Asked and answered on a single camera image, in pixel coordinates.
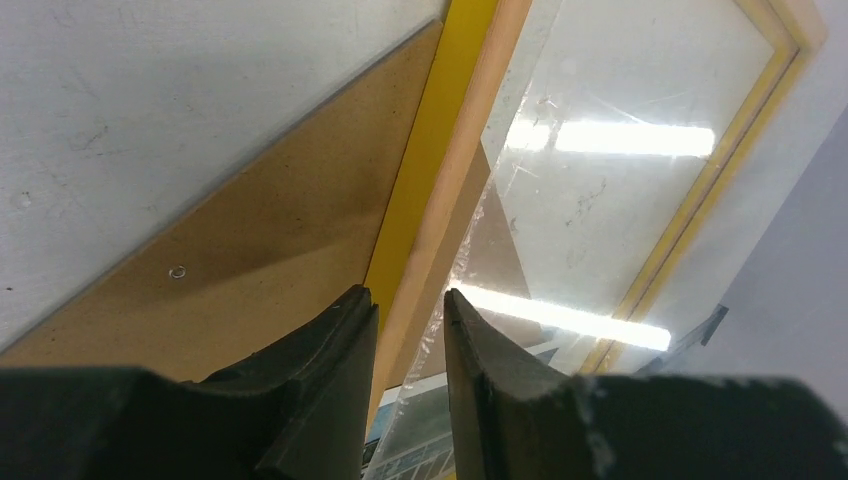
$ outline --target reflected wooden frame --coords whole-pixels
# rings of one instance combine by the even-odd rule
[[[774,48],[751,92],[666,227],[614,318],[643,321],[704,221],[827,38],[813,0],[734,0]],[[608,371],[624,345],[599,340],[580,372]]]

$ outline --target gray wall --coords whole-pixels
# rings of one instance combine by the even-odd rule
[[[848,418],[848,113],[722,303],[730,312],[684,370],[799,377]]]

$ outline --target metal screw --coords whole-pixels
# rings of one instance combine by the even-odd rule
[[[168,270],[168,276],[173,278],[174,280],[179,280],[185,277],[186,269],[182,265],[177,265],[176,267]]]

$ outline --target clear plastic panel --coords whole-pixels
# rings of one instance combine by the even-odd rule
[[[622,305],[774,50],[730,0],[564,0],[549,31],[545,5],[512,66],[538,61],[505,81],[529,76],[518,111],[498,110],[502,87],[490,118],[512,121],[446,287],[562,372],[594,371],[610,341],[625,349],[613,370],[649,368],[708,328],[723,290],[699,318],[628,322]],[[441,323],[440,300],[368,479],[452,471],[445,376],[419,378],[444,362]]]

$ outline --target black object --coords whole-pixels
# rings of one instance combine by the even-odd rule
[[[568,377],[445,294],[457,476],[848,478],[845,427],[801,384]]]
[[[0,370],[0,479],[356,479],[377,307],[355,286],[200,383],[142,368]]]

